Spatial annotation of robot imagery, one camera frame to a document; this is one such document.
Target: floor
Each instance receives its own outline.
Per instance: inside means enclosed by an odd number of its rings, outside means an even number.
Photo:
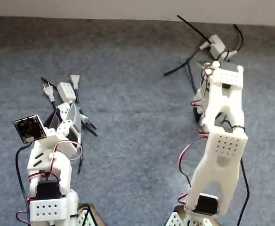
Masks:
[[[229,48],[236,32],[226,24],[195,24],[218,34]],[[275,28],[240,26],[244,46],[232,62],[244,67],[243,110],[249,136],[243,159],[251,197],[243,226],[275,225]],[[189,103],[193,91],[179,65],[202,43],[184,23],[0,17],[0,225],[20,225],[24,210],[15,172],[22,145],[14,119],[38,113],[45,120],[51,104],[40,77],[52,83],[81,75],[81,105],[98,127],[84,132],[85,164],[73,170],[72,188],[82,202],[94,203],[109,226],[162,226],[187,188],[177,161],[198,138]],[[209,60],[208,52],[196,60]],[[184,157],[192,173],[205,143]],[[22,176],[30,150],[20,158]],[[246,190],[242,174],[223,226],[236,225]]]

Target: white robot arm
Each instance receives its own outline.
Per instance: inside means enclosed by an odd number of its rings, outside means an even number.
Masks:
[[[45,90],[48,97],[53,96],[52,86]],[[61,82],[58,92],[64,103],[53,105],[55,111],[45,123],[46,127],[36,114],[13,121],[24,143],[34,141],[27,165],[30,180],[30,222],[27,224],[81,226],[88,222],[89,226],[96,226],[90,209],[78,214],[79,198],[71,189],[71,160],[83,157],[81,126],[90,122],[74,103],[76,95],[69,83]]]
[[[183,225],[211,226],[210,218],[224,215],[228,210],[248,139],[244,128],[242,89],[242,66],[214,61],[203,68],[202,82],[191,105],[204,131],[200,134],[208,140],[187,189]],[[216,123],[220,113],[227,115],[231,131]],[[213,182],[218,183],[218,196],[202,193]]]

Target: hole pattern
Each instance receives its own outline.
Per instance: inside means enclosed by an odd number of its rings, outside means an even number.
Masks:
[[[234,142],[236,142],[236,141],[239,142],[239,139],[234,140],[233,137],[225,137],[225,136],[220,135],[219,140],[218,140],[218,144],[216,145],[215,152],[226,155],[226,156],[229,156],[229,155],[235,156],[234,152],[237,151],[237,148],[234,149],[233,146],[238,147],[238,144],[233,143],[233,141]]]

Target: black cable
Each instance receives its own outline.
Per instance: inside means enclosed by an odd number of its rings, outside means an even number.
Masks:
[[[193,74],[192,74],[192,71],[191,71],[190,61],[187,62],[187,67],[188,67],[188,71],[189,71],[189,75],[190,75],[190,81],[191,81],[191,84],[192,84],[192,88],[194,90],[194,93],[196,94],[197,88],[195,86],[194,77],[193,77]]]
[[[229,53],[231,52],[232,50],[229,50],[229,49],[225,49],[225,50],[223,50],[220,54],[219,54],[219,56],[217,57],[217,61],[221,58],[221,56],[222,56],[222,54],[224,54],[225,52],[227,52],[227,55],[226,55],[226,57],[224,58],[224,60],[226,60],[227,59],[227,57],[228,57],[228,55],[229,55]]]
[[[178,71],[179,69],[183,68],[185,65],[188,64],[188,62],[190,62],[192,60],[192,58],[200,51],[200,49],[198,48],[183,64],[181,64],[180,66],[178,66],[177,68],[172,69],[171,71],[165,72],[163,75],[164,76],[168,76],[170,74],[173,74],[174,72]]]
[[[209,44],[212,44],[212,42],[210,41],[210,39],[208,39],[203,33],[201,33],[196,27],[194,27],[192,24],[190,24],[189,22],[187,22],[184,18],[182,18],[180,15],[177,15],[177,17],[179,19],[181,19],[185,24],[187,24],[188,26],[190,26],[194,31],[196,31],[200,36],[202,36]]]
[[[90,209],[86,209],[86,208],[84,208],[82,211],[84,211],[84,210],[86,210],[87,212],[86,212],[86,214],[85,214],[85,217],[84,217],[84,220],[83,220],[82,226],[85,226],[85,224],[86,224],[87,216],[89,215],[89,211],[90,211]]]
[[[242,210],[240,212],[240,216],[239,216],[239,219],[238,219],[238,222],[237,222],[237,226],[240,225],[240,222],[241,222],[241,219],[242,219],[242,215],[243,215],[243,212],[245,210],[245,207],[247,205],[247,202],[250,198],[250,188],[249,188],[249,184],[247,182],[247,178],[246,178],[246,173],[245,173],[245,169],[244,169],[244,165],[243,165],[243,160],[241,158],[240,160],[240,164],[241,164],[241,170],[242,170],[242,174],[243,174],[243,178],[244,178],[244,182],[245,182],[245,187],[246,187],[246,191],[247,191],[247,195],[246,195],[246,199],[245,199],[245,202],[243,204],[243,207],[242,207]]]
[[[57,87],[56,87],[55,85],[53,85],[52,83],[50,83],[48,80],[46,80],[45,78],[42,78],[42,77],[41,77],[41,79],[42,79],[44,82],[50,84],[56,91],[58,91]]]
[[[56,107],[57,107],[57,106],[56,106],[56,102],[55,102],[55,101],[51,101],[51,104],[52,104],[52,106],[53,106],[53,109],[56,110]]]
[[[84,161],[84,158],[83,158],[84,149],[83,149],[82,141],[81,141],[81,147],[82,147],[82,154],[81,154],[81,156],[80,156],[80,161],[79,161],[79,166],[78,166],[77,174],[80,174],[80,172],[81,172],[81,167],[82,167],[83,161]]]
[[[183,68],[185,65],[187,64],[187,61],[185,61],[183,64],[181,64],[180,66],[172,69],[171,71],[165,72],[164,76],[168,76],[170,74],[173,74],[174,72],[178,71],[180,68]]]
[[[245,132],[245,127],[242,127],[242,126],[232,126],[231,123],[230,123],[228,120],[226,120],[225,118],[226,118],[226,116],[224,117],[224,119],[223,119],[223,121],[221,122],[221,124],[222,124],[223,122],[227,122],[227,123],[230,125],[230,127],[231,127],[232,129],[238,128],[238,127],[239,127],[239,128],[243,128],[243,129],[244,129],[244,132]],[[241,219],[242,219],[242,216],[243,216],[245,207],[246,207],[247,202],[248,202],[248,200],[249,200],[249,198],[250,198],[250,188],[249,188],[249,184],[248,184],[248,182],[247,182],[246,173],[245,173],[245,169],[244,169],[244,164],[243,164],[243,159],[242,159],[242,158],[241,158],[241,160],[240,160],[240,164],[241,164],[241,170],[242,170],[242,174],[243,174],[243,178],[244,178],[244,182],[245,182],[245,187],[246,187],[247,195],[246,195],[246,199],[245,199],[245,201],[244,201],[243,207],[242,207],[241,212],[240,212],[240,216],[239,216],[239,219],[238,219],[238,222],[237,222],[237,226],[240,225],[240,222],[241,222]]]
[[[237,48],[237,52],[239,50],[241,50],[242,46],[243,46],[243,43],[244,43],[244,37],[243,37],[243,34],[241,32],[241,30],[239,29],[239,27],[237,25],[234,24],[234,28],[238,31],[240,37],[241,37],[241,42],[240,42],[240,46]]]
[[[88,205],[88,204],[82,204],[81,206],[79,206],[79,207],[77,208],[77,211],[79,211],[79,210],[82,209],[83,207],[87,207],[87,208],[90,209],[90,205]]]
[[[28,204],[28,198],[27,198],[27,196],[26,196],[25,189],[24,189],[24,185],[23,185],[23,181],[22,181],[22,179],[21,179],[21,175],[20,175],[20,171],[19,171],[18,157],[19,157],[19,153],[20,153],[22,150],[24,150],[24,149],[30,147],[31,145],[32,145],[32,142],[29,143],[29,144],[26,145],[26,146],[23,146],[23,147],[19,148],[18,151],[16,152],[16,155],[15,155],[15,168],[16,168],[16,173],[17,173],[17,177],[18,177],[20,189],[21,189],[21,192],[22,192],[23,197],[24,197],[25,206],[26,206],[26,211],[28,212],[28,213],[27,213],[27,219],[28,219],[28,221],[30,221],[30,215],[29,215],[29,213],[30,213],[30,207],[29,207],[29,204]]]
[[[80,105],[78,89],[75,89],[74,92],[75,92],[76,101],[77,101],[77,104],[78,104],[78,107],[79,107],[79,113],[85,115],[82,108],[81,108],[81,105]],[[92,133],[96,137],[98,136],[93,130],[91,130],[87,125],[85,125],[85,123],[83,123],[83,122],[81,122],[81,123],[82,123],[82,126],[85,129],[87,129],[90,133]],[[96,126],[94,124],[92,124],[90,121],[88,122],[88,125],[90,125],[93,129],[97,129]]]

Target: red wire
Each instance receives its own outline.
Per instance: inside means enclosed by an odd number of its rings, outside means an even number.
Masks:
[[[54,165],[54,154],[55,152],[57,151],[57,148],[59,146],[59,144],[61,143],[72,143],[72,144],[76,144],[76,145],[79,145],[81,146],[79,143],[75,142],[75,141],[71,141],[71,140],[63,140],[63,141],[60,141],[58,142],[55,147],[54,147],[54,151],[53,151],[53,156],[52,156],[52,160],[51,160],[51,164],[50,164],[50,167],[49,167],[49,173],[51,174],[52,173],[52,170],[53,170],[53,165]]]
[[[179,168],[179,171],[181,174],[183,174],[187,180],[188,180],[188,183],[189,185],[191,186],[191,183],[190,183],[190,180],[189,180],[189,177],[182,171],[181,169],[181,161],[186,153],[186,151],[190,148],[190,146],[194,143],[196,143],[197,141],[201,140],[201,139],[204,139],[204,138],[208,138],[207,136],[204,136],[204,137],[201,137],[201,138],[198,138],[197,140],[195,140],[194,142],[190,143],[187,147],[185,147],[185,149],[181,152],[180,156],[179,156],[179,159],[178,159],[178,168]]]
[[[198,134],[200,136],[207,136],[207,135],[209,135],[209,132],[202,131],[203,127],[204,127],[204,125],[198,130]]]
[[[192,107],[202,107],[201,105],[196,105],[196,102],[199,102],[199,101],[201,101],[201,100],[204,98],[204,96],[205,96],[205,94],[206,94],[206,91],[207,91],[208,79],[209,79],[209,77],[212,75],[212,74],[207,74],[206,71],[205,71],[205,69],[207,69],[207,68],[204,68],[204,69],[202,70],[202,73],[205,73],[205,75],[207,76],[207,78],[206,78],[206,80],[205,80],[205,90],[204,90],[203,96],[202,96],[202,98],[200,98],[199,100],[194,100],[194,101],[192,101],[192,102],[191,102],[191,106],[192,106]]]
[[[178,202],[180,204],[183,204],[185,205],[186,204],[186,201],[181,201],[182,198],[185,198],[186,196],[188,196],[188,193],[185,193],[185,194],[182,194],[181,196],[178,197]]]
[[[43,177],[45,177],[46,179],[48,179],[50,175],[53,175],[54,177],[57,178],[57,176],[56,176],[55,174],[50,173],[50,172],[45,172],[45,171],[43,171],[43,172],[37,172],[37,173],[31,174],[31,175],[29,176],[29,180],[30,180],[31,178],[35,177],[35,176],[43,176]]]
[[[22,219],[19,218],[18,215],[19,215],[20,213],[21,213],[21,214],[28,214],[29,212],[18,211],[18,212],[16,213],[16,219],[17,219],[19,222],[22,222],[22,223],[25,223],[25,224],[31,226],[31,223],[30,223],[30,222],[25,221],[25,220],[22,220]]]

